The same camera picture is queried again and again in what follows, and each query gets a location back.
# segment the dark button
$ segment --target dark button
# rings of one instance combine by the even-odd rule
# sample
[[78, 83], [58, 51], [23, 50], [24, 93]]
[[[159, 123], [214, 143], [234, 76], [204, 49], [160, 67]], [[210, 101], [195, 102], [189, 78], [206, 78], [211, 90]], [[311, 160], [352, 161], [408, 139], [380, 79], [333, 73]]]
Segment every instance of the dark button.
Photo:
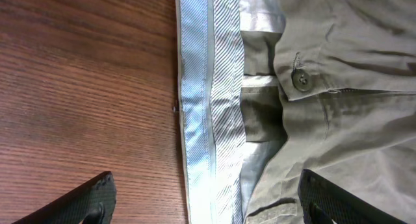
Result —
[[292, 76], [293, 86], [301, 91], [307, 92], [312, 89], [312, 80], [308, 73], [303, 69], [296, 69]]

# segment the wood grain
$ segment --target wood grain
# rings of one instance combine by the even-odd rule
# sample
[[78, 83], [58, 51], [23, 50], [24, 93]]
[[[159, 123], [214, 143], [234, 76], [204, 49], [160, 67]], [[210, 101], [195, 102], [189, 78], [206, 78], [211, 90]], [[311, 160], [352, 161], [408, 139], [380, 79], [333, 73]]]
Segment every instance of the wood grain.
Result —
[[185, 223], [175, 0], [0, 0], [0, 223], [110, 170], [113, 223]]

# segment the black plastic object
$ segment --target black plastic object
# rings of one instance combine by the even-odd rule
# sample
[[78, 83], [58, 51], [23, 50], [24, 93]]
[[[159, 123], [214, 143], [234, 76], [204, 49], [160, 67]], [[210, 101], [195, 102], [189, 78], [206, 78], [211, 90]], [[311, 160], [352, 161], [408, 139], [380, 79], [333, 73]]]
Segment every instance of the black plastic object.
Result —
[[108, 224], [115, 207], [116, 187], [106, 171], [15, 224]]
[[308, 169], [301, 174], [298, 195], [305, 224], [404, 223]]

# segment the fabric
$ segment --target fabric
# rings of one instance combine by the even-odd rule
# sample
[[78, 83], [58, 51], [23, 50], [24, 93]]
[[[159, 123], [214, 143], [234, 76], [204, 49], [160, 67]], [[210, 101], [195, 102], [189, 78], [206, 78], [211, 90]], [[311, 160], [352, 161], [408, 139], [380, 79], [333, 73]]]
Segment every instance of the fabric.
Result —
[[[255, 187], [248, 223], [303, 223], [297, 187], [304, 168], [416, 222], [416, 93], [358, 90], [288, 101], [281, 92], [280, 100], [288, 141]], [[283, 212], [287, 203], [297, 212]]]
[[209, 143], [208, 0], [177, 0], [179, 107], [191, 223], [212, 223], [214, 146]]
[[416, 223], [415, 6], [177, 0], [190, 223], [303, 223], [305, 168]]
[[[343, 88], [416, 90], [416, 0], [279, 3], [286, 28], [274, 69], [289, 100]], [[311, 75], [310, 92], [293, 88], [294, 64]]]
[[[288, 140], [266, 165], [246, 222], [303, 223], [297, 187], [312, 169], [415, 223], [416, 0], [279, 2], [287, 24], [274, 70]], [[296, 69], [310, 74], [310, 91], [294, 87]]]

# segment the stitching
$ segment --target stitching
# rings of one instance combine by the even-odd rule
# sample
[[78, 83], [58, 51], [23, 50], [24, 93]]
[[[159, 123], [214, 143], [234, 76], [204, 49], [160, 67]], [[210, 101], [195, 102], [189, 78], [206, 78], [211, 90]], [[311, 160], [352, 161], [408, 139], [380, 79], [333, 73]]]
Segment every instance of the stitching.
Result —
[[322, 107], [322, 111], [324, 113], [325, 124], [326, 124], [325, 135], [324, 135], [324, 138], [322, 139], [322, 143], [323, 143], [326, 140], [326, 137], [328, 135], [328, 131], [330, 129], [330, 123], [328, 121], [328, 113], [325, 110], [324, 103], [322, 102], [322, 99], [319, 96], [317, 97], [317, 99], [318, 99], [318, 101], [319, 101], [319, 103]]
[[295, 71], [298, 68], [299, 65], [300, 65], [300, 52], [296, 52], [296, 54], [294, 56], [294, 60], [292, 62], [293, 71]]
[[[333, 12], [333, 8], [332, 8], [332, 6], [330, 5], [330, 2], [329, 2], [329, 0], [324, 0], [325, 1], [325, 3], [327, 4], [327, 6], [328, 6], [328, 8], [329, 8], [329, 10], [330, 10], [330, 12], [331, 12], [331, 15], [335, 18], [336, 17], [336, 15], [334, 14], [334, 12]], [[328, 36], [328, 34], [329, 34], [329, 32], [330, 31], [332, 31], [332, 29], [333, 29], [333, 27], [334, 27], [334, 25], [335, 25], [335, 23], [333, 22], [332, 24], [331, 24], [331, 26], [329, 26], [328, 27], [328, 30], [327, 30], [327, 32], [325, 33], [325, 38]], [[320, 45], [319, 45], [319, 51], [318, 51], [318, 55], [317, 55], [317, 61], [320, 61], [320, 58], [322, 57], [322, 46], [324, 45], [324, 42], [322, 42]], [[315, 66], [315, 71], [318, 71], [318, 67], [319, 67], [319, 65], [318, 65], [319, 63], [317, 62], [317, 65]], [[326, 81], [326, 79], [324, 78], [324, 76], [323, 76], [323, 74], [322, 74], [322, 72], [318, 72], [318, 74], [319, 74], [319, 77], [321, 78], [321, 80], [322, 80], [322, 83], [323, 83], [323, 85], [325, 86], [325, 89], [329, 89], [329, 85], [328, 85], [328, 82]]]
[[265, 221], [262, 221], [262, 222], [260, 222], [260, 223], [258, 223], [258, 224], [262, 224], [262, 223], [265, 223], [266, 221], [270, 221], [270, 220], [273, 220], [273, 219], [276, 219], [276, 221], [277, 221], [277, 218], [278, 218], [278, 217], [270, 218], [270, 219], [265, 220]]

